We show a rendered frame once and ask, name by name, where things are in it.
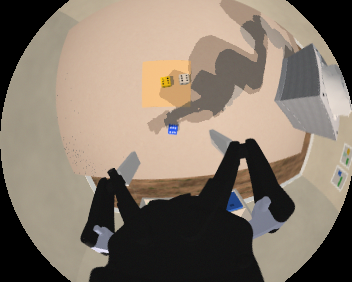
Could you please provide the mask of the white die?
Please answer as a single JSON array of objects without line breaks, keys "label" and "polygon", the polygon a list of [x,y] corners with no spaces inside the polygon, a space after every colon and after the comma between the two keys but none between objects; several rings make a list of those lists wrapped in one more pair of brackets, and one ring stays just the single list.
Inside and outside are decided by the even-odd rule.
[{"label": "white die", "polygon": [[180,85],[189,84],[189,74],[179,74],[179,83]]}]

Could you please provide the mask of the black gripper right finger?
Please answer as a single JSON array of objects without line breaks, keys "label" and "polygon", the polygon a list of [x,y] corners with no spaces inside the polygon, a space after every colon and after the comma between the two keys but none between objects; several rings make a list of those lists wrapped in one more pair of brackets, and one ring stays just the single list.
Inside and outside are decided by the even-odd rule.
[{"label": "black gripper right finger", "polygon": [[295,204],[278,184],[256,140],[249,138],[240,144],[214,129],[209,130],[209,134],[211,144],[224,157],[214,177],[208,179],[194,203],[178,219],[177,233],[185,241],[197,241],[203,236],[218,206],[227,209],[240,159],[243,158],[247,162],[255,203],[252,219],[248,221],[253,229],[253,239],[275,233],[293,214]]}]

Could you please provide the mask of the yellow die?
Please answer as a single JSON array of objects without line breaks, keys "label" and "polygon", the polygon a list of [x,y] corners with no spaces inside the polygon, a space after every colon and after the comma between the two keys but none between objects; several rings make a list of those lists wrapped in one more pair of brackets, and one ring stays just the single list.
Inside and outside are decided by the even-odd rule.
[{"label": "yellow die", "polygon": [[162,88],[171,87],[170,76],[161,77],[160,80]]}]

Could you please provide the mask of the blue die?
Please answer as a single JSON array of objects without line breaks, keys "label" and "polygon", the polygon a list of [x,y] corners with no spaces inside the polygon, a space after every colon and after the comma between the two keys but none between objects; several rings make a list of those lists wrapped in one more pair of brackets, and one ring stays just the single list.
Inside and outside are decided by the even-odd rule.
[{"label": "blue die", "polygon": [[174,134],[174,135],[176,135],[176,134],[177,134],[177,128],[178,128],[177,125],[169,124],[169,127],[168,127],[168,134]]}]

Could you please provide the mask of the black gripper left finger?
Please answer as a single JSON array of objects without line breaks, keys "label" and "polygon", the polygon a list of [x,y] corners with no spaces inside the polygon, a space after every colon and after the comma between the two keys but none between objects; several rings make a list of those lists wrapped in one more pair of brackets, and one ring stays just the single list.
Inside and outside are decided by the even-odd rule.
[{"label": "black gripper left finger", "polygon": [[111,180],[103,177],[98,182],[88,221],[80,239],[82,243],[105,256],[109,255],[108,240],[115,233],[115,196],[129,237],[142,245],[151,243],[155,237],[153,228],[139,211],[139,206],[126,187],[129,186],[139,165],[139,158],[133,151],[117,170],[112,168],[107,172]]}]

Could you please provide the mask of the light orange mat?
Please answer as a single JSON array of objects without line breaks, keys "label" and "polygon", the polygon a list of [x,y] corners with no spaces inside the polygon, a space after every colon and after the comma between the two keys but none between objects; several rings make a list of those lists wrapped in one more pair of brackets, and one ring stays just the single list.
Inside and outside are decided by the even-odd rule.
[{"label": "light orange mat", "polygon": [[[179,74],[189,74],[189,84],[180,85]],[[170,76],[171,87],[161,87],[161,77]],[[143,62],[142,107],[190,107],[191,61],[158,60]]]}]

